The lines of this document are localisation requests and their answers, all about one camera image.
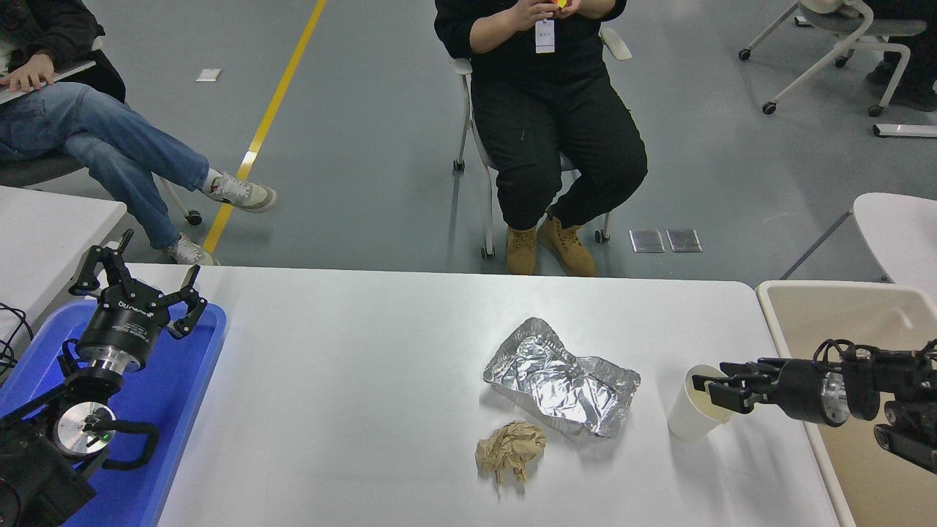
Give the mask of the person's right hand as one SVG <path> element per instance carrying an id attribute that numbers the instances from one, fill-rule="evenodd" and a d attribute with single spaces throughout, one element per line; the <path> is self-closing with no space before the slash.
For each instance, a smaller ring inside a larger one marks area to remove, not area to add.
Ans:
<path id="1" fill-rule="evenodd" d="M 512 32 L 526 31 L 538 21 L 565 15 L 564 7 L 555 1 L 518 1 L 507 10 L 508 27 Z"/>

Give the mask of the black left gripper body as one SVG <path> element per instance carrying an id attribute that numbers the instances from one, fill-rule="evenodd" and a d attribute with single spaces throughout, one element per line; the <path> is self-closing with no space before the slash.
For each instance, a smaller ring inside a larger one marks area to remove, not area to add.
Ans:
<path id="1" fill-rule="evenodd" d="M 78 341 L 80 357 L 90 361 L 94 351 L 111 348 L 130 354 L 136 361 L 149 359 L 168 324 L 168 308 L 153 306 L 162 293 L 147 284 L 133 283 L 128 290 L 111 285 L 102 291 Z"/>

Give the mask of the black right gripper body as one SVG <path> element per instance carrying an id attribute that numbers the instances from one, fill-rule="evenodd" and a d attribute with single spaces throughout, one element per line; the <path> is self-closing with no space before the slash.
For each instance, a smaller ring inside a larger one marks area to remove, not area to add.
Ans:
<path id="1" fill-rule="evenodd" d="M 787 417 L 830 426 L 822 403 L 827 374 L 809 360 L 787 359 L 777 375 L 775 404 Z"/>

